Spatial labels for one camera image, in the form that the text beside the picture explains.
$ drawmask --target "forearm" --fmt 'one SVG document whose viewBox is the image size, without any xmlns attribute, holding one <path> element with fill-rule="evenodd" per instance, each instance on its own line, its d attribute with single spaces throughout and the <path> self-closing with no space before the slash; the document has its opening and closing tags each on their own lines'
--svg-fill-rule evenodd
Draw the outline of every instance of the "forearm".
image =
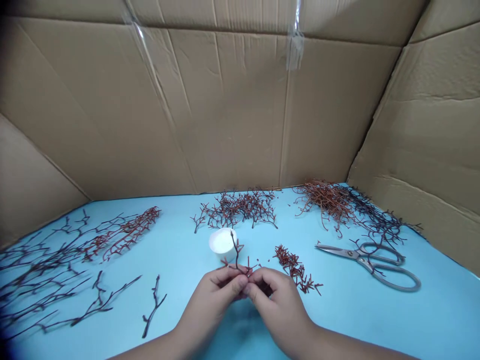
<svg viewBox="0 0 480 360">
<path fill-rule="evenodd" d="M 184 360 L 189 359 L 194 351 L 189 348 L 188 343 L 182 340 L 182 334 L 177 329 L 173 329 L 112 359 Z"/>
<path fill-rule="evenodd" d="M 321 360 L 407 360 L 414 359 L 404 353 L 377 346 L 322 327 L 316 329 L 308 359 Z"/>
</svg>

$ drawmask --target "white paper cup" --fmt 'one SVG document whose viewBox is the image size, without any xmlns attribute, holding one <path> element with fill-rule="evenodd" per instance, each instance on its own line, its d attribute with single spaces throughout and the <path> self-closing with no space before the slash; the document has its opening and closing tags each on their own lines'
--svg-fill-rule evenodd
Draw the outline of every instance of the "white paper cup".
<svg viewBox="0 0 480 360">
<path fill-rule="evenodd" d="M 229 227 L 222 227 L 210 235 L 208 245 L 216 254 L 219 260 L 226 260 L 230 263 L 237 256 L 230 231 L 233 233 L 233 241 L 237 242 L 237 233 Z"/>
</svg>

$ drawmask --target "left hand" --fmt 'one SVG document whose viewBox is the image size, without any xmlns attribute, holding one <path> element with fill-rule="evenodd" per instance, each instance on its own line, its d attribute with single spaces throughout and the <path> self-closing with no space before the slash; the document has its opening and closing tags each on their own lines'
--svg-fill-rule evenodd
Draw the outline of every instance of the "left hand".
<svg viewBox="0 0 480 360">
<path fill-rule="evenodd" d="M 238 265 L 243 273 L 247 269 Z M 242 290 L 249 279 L 240 270 L 231 267 L 207 272 L 198 283 L 183 315 L 172 331 L 181 338 L 191 352 L 198 350 L 212 337 L 229 305 L 246 296 Z"/>
</svg>

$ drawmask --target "scissor blade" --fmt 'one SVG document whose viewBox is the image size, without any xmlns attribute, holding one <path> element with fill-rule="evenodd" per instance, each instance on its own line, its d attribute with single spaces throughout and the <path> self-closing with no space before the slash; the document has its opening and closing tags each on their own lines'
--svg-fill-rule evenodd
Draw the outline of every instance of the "scissor blade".
<svg viewBox="0 0 480 360">
<path fill-rule="evenodd" d="M 323 250 L 324 252 L 341 256 L 343 258 L 356 260 L 359 257 L 359 253 L 354 250 L 347 250 L 347 249 L 342 249 L 342 248 L 338 248 L 335 246 L 328 246 L 328 245 L 315 245 L 315 247 L 317 249 Z"/>
</svg>

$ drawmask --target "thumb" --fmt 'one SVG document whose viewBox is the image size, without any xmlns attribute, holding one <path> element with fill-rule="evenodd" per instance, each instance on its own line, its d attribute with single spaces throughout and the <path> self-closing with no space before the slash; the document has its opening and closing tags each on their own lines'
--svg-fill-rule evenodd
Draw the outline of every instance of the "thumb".
<svg viewBox="0 0 480 360">
<path fill-rule="evenodd" d="M 236 276 L 227 285 L 222 287 L 218 293 L 220 294 L 222 302 L 225 304 L 225 306 L 228 306 L 242 292 L 248 283 L 249 278 L 241 274 Z"/>
<path fill-rule="evenodd" d="M 243 293 L 248 295 L 260 315 L 262 315 L 262 313 L 264 313 L 272 304 L 272 301 L 255 283 L 249 282 L 248 285 L 245 286 L 245 289 L 243 289 Z"/>
</svg>

